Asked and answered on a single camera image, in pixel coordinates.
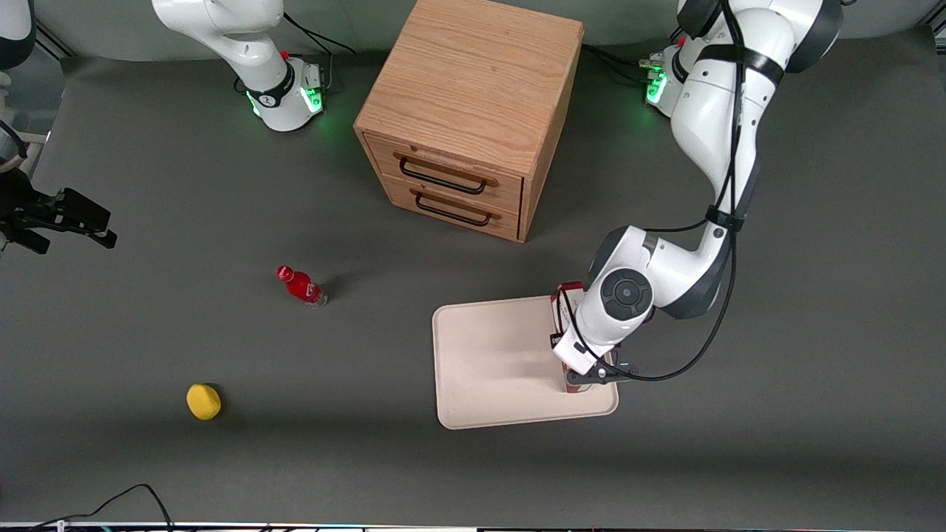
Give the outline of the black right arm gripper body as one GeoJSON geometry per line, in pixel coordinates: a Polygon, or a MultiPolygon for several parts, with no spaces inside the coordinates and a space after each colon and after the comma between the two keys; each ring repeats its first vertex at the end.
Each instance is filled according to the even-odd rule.
{"type": "Polygon", "coordinates": [[[15,229],[22,222],[26,229],[35,227],[53,229],[56,219],[56,195],[41,193],[33,188],[30,178],[19,168],[1,175],[1,229],[4,239],[13,239],[15,229]]]}

